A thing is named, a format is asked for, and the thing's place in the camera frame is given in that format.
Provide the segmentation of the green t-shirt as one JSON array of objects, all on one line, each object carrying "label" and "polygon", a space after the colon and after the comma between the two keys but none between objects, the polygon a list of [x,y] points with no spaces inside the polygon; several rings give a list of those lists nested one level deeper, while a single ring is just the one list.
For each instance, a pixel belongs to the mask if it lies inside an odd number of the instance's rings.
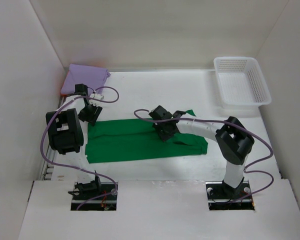
[{"label": "green t-shirt", "polygon": [[89,125],[85,154],[90,164],[205,155],[204,137],[177,133],[162,141],[152,123],[139,119],[98,121]]}]

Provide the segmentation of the lavender t-shirt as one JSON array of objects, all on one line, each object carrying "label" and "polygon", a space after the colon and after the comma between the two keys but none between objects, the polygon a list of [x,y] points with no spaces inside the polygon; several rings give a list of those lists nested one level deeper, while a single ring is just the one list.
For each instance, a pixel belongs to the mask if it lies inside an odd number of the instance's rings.
[{"label": "lavender t-shirt", "polygon": [[110,75],[110,72],[106,68],[70,64],[60,92],[73,94],[75,92],[75,85],[84,84],[88,87],[88,94],[91,95],[93,90],[105,85]]}]

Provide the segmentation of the orange t-shirt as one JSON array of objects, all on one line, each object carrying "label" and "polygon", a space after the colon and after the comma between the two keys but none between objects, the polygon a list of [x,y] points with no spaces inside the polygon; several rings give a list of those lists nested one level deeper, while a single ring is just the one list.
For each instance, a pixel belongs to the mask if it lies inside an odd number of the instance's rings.
[{"label": "orange t-shirt", "polygon": [[67,96],[70,96],[71,93],[60,93],[60,95],[61,95],[62,97],[67,97]]}]

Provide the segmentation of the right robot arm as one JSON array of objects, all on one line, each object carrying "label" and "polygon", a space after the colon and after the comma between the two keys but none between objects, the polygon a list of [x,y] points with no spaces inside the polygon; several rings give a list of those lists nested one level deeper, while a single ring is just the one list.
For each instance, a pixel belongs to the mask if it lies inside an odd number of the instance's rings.
[{"label": "right robot arm", "polygon": [[255,143],[252,136],[232,125],[218,127],[213,122],[199,122],[184,111],[172,114],[161,105],[149,116],[155,121],[152,126],[164,142],[176,134],[190,134],[217,142],[226,160],[225,175],[221,183],[207,188],[208,196],[211,200],[227,201],[240,197],[246,159]]}]

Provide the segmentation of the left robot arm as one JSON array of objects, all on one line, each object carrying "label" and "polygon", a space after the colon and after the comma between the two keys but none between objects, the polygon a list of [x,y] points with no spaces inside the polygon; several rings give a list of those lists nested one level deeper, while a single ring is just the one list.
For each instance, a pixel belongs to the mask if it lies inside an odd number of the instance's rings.
[{"label": "left robot arm", "polygon": [[46,113],[46,123],[50,147],[62,155],[66,164],[74,167],[85,176],[82,182],[77,182],[69,194],[81,199],[98,199],[102,195],[100,177],[93,174],[85,154],[88,143],[88,127],[93,127],[102,111],[88,93],[88,86],[76,84],[74,93],[56,111]]}]

